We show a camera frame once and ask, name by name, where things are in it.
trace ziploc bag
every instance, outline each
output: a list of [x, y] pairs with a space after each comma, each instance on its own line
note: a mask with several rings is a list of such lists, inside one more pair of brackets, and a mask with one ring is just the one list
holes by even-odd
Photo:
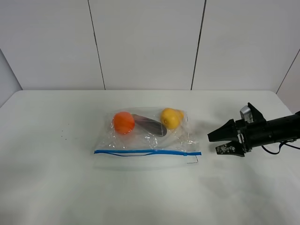
[[201, 155], [188, 116], [171, 108], [127, 108], [109, 113], [94, 153], [117, 156]]

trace white wall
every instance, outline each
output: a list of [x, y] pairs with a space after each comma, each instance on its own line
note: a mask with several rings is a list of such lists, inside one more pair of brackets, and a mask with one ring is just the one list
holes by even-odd
[[25, 90], [104, 88], [87, 0], [1, 0], [0, 48]]
[[299, 0], [207, 0], [194, 90], [277, 91], [300, 46]]
[[292, 113], [300, 111], [300, 54], [292, 64], [277, 95]]
[[90, 0], [106, 89], [191, 88], [204, 0]]
[[21, 90], [13, 71], [0, 50], [0, 107], [16, 92]]

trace blue zipper seal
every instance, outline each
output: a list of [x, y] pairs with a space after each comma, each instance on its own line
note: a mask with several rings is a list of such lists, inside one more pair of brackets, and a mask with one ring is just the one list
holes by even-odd
[[129, 154], [129, 153], [146, 153], [145, 155], [141, 156], [149, 156], [149, 155], [178, 155], [178, 156], [201, 156], [201, 152], [183, 152], [183, 151], [173, 151], [173, 150], [95, 150], [94, 154], [104, 153], [114, 156], [121, 156], [121, 157], [132, 157], [120, 154]]

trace purple eggplant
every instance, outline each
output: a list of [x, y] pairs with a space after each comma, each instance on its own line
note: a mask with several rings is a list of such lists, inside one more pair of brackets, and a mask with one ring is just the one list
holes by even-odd
[[165, 126], [160, 122], [136, 114], [132, 114], [132, 116], [135, 123], [140, 125], [150, 134], [157, 136], [165, 136], [167, 134], [167, 128], [165, 128]]

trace black cable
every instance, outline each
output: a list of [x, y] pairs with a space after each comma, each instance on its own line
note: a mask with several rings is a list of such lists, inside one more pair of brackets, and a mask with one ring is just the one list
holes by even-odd
[[283, 145], [286, 145], [286, 146], [289, 146], [289, 147], [291, 147], [291, 148], [299, 149], [299, 150], [300, 150], [299, 147], [296, 147], [296, 146], [287, 144], [288, 142], [290, 142], [290, 141], [284, 141], [284, 142], [281, 142], [280, 145], [279, 145], [279, 151], [278, 151], [278, 152], [272, 152], [272, 151], [269, 151], [269, 150], [267, 150], [263, 145], [262, 145], [262, 149], [264, 149], [267, 153], [272, 154], [272, 155], [277, 155], [277, 154], [280, 152], [281, 147], [282, 147]]
[[290, 144], [285, 144], [286, 146], [289, 146], [289, 147], [291, 147], [291, 148], [294, 148], [294, 149], [299, 149], [300, 150], [300, 148], [299, 147], [296, 147], [296, 146], [293, 146], [293, 145], [290, 145]]

